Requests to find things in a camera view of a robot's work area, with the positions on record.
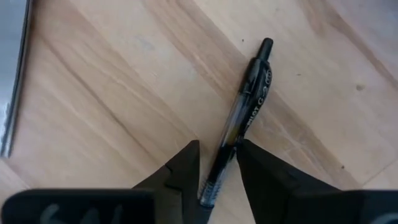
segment wooden surface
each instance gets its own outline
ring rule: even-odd
[[[36,0],[0,201],[130,188],[190,140],[203,176],[248,60],[275,40],[248,138],[342,189],[398,187],[395,0]],[[253,223],[236,162],[212,223]]]

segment light wood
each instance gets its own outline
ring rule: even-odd
[[[129,188],[192,139],[210,166],[248,61],[274,80],[248,138],[341,189],[398,187],[394,0],[36,0],[0,201]],[[236,162],[212,223],[254,223]]]

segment pen label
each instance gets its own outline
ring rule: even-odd
[[[257,100],[257,105],[254,108],[253,112],[251,113],[249,121],[246,124],[246,129],[249,128],[249,126],[253,122],[254,118],[258,114],[262,104],[266,100],[266,96],[267,96],[267,93],[268,93],[268,90],[269,90],[269,85],[271,84],[271,80],[272,80],[272,72],[271,72],[270,69],[268,69],[267,72],[266,72],[265,86],[262,88],[262,96],[260,96],[259,99]]]

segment black pen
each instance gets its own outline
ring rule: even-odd
[[[210,209],[214,207],[226,167],[235,156],[236,145],[243,139],[266,99],[272,80],[268,62],[272,45],[272,39],[264,39],[257,56],[252,58],[246,69],[224,128],[216,159],[199,198],[202,207]]]

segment metal edge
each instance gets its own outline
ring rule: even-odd
[[[11,103],[11,111],[10,117],[6,128],[6,140],[3,142],[0,148],[0,157],[9,158],[11,156],[12,144],[14,142],[14,133],[15,133],[15,125],[18,113],[19,106],[19,96],[22,89],[22,80],[24,76],[25,70],[25,60],[27,55],[27,43],[29,41],[29,27],[32,17],[32,1],[26,1],[26,11],[25,11],[25,23],[22,31],[22,39],[21,39],[21,48],[20,48],[20,57],[19,64],[16,73],[16,81],[14,85],[14,91],[12,93],[12,103]]]

